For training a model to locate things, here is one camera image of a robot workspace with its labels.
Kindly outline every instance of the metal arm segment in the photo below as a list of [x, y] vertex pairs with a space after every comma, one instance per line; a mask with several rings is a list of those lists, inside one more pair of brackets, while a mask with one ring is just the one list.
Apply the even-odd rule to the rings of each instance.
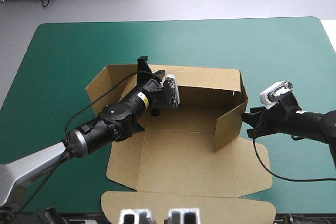
[[[9, 164], [0, 165], [0, 208], [20, 208], [26, 188], [50, 171], [65, 150], [64, 143], [60, 142]], [[62, 162], [68, 159], [67, 153]]]

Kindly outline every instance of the cardboard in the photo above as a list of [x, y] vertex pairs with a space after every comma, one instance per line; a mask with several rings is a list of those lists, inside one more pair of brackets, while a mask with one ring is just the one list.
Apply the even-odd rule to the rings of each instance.
[[[248, 218], [250, 223], [271, 223], [275, 215], [271, 204], [238, 199], [272, 184], [252, 142], [238, 136], [247, 105], [240, 71], [150, 67], [176, 75], [181, 106], [176, 111], [162, 109], [158, 117], [145, 112], [139, 120], [144, 132], [113, 143], [107, 177], [138, 192], [105, 193], [102, 207], [108, 219], [117, 222], [122, 208], [150, 208], [160, 220], [170, 208], [199, 207], [207, 224], [241, 223], [250, 213], [255, 217]], [[106, 66], [86, 88], [90, 99], [136, 71], [137, 65]], [[136, 76], [130, 77], [97, 102], [95, 113], [119, 101], [135, 82]], [[269, 166], [267, 149], [262, 145], [258, 149]]]

